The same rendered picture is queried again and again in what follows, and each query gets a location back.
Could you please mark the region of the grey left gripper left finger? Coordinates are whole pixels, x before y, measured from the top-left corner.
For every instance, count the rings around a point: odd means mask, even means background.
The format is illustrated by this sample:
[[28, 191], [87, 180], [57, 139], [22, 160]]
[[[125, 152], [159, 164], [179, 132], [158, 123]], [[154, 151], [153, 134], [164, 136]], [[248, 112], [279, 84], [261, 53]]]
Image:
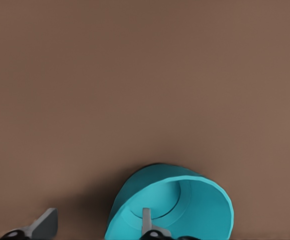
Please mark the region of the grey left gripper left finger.
[[53, 239], [58, 231], [58, 209], [48, 208], [31, 225], [13, 229], [0, 239]]

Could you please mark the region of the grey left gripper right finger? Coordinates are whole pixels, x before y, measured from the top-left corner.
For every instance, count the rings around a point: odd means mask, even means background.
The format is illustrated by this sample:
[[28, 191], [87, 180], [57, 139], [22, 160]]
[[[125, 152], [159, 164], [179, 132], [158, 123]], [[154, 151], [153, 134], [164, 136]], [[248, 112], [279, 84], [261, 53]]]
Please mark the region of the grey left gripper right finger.
[[142, 239], [171, 239], [171, 232], [165, 228], [158, 227], [152, 223], [151, 210], [143, 208], [142, 210]]

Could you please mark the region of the teal cup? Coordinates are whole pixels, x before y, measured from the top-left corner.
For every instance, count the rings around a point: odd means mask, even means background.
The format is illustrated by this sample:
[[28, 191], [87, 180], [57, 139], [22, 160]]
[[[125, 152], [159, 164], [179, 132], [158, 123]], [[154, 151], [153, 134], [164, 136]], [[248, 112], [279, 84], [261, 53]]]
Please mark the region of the teal cup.
[[[142, 210], [172, 238], [141, 238]], [[112, 205], [105, 240], [229, 240], [234, 210], [226, 191], [190, 169], [155, 163], [133, 173]]]

